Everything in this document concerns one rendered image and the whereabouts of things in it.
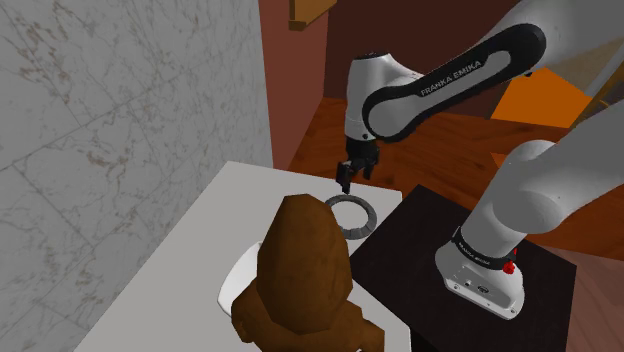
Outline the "brown figure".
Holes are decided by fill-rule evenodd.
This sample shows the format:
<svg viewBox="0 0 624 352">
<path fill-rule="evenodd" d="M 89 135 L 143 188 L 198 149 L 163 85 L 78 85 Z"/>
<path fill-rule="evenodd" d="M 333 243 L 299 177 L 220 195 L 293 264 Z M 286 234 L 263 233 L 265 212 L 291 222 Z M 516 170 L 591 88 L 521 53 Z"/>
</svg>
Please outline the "brown figure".
<svg viewBox="0 0 624 352">
<path fill-rule="evenodd" d="M 259 248 L 257 274 L 233 301 L 231 323 L 261 352 L 384 352 L 385 332 L 350 302 L 346 240 L 331 208 L 289 195 Z"/>
</svg>

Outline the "black robot stand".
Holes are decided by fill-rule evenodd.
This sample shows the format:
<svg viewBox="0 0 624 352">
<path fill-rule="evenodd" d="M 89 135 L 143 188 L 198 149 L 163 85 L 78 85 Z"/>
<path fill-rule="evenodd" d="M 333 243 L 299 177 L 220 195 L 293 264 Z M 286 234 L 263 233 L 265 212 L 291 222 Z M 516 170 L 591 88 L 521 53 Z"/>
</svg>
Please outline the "black robot stand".
<svg viewBox="0 0 624 352">
<path fill-rule="evenodd" d="M 416 186 L 351 255 L 353 279 L 409 327 L 411 352 L 566 352 L 576 278 L 567 260 L 519 244 L 525 302 L 512 320 L 445 287 L 434 254 L 468 214 Z"/>
</svg>

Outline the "white plate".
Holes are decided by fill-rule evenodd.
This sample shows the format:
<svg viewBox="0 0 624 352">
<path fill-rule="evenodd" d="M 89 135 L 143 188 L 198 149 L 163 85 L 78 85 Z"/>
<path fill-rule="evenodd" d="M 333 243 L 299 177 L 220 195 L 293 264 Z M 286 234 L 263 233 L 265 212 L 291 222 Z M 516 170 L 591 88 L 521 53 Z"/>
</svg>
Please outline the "white plate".
<svg viewBox="0 0 624 352">
<path fill-rule="evenodd" d="M 257 276 L 257 258 L 261 245 L 261 241 L 254 243 L 239 257 L 220 287 L 217 303 L 228 317 L 232 316 L 234 300 Z"/>
</svg>

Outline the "white table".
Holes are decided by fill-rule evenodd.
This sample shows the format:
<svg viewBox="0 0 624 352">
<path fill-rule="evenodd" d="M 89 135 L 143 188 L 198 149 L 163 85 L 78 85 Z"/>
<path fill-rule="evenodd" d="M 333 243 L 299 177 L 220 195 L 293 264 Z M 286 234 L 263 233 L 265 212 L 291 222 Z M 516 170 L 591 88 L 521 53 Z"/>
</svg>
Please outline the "white table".
<svg viewBox="0 0 624 352">
<path fill-rule="evenodd" d="M 284 196 L 340 191 L 330 178 L 227 162 L 74 352 L 260 352 L 219 307 L 223 281 Z"/>
</svg>

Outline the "orange box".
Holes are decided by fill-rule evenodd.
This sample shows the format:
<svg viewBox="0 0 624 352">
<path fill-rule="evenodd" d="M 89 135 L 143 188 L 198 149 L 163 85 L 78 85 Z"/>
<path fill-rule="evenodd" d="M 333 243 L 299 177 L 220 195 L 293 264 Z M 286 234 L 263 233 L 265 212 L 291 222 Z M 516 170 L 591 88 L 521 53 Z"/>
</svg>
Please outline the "orange box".
<svg viewBox="0 0 624 352">
<path fill-rule="evenodd" d="M 547 68 L 513 79 L 493 120 L 569 128 L 591 97 Z"/>
</svg>

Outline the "wooden wall shelf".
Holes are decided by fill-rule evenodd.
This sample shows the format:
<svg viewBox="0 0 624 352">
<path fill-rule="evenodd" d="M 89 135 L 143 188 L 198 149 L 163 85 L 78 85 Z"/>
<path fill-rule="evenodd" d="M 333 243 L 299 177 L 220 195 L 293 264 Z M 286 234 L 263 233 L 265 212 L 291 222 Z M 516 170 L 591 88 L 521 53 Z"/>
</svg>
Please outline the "wooden wall shelf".
<svg viewBox="0 0 624 352">
<path fill-rule="evenodd" d="M 288 28 L 303 31 L 337 4 L 338 0 L 289 0 Z"/>
</svg>

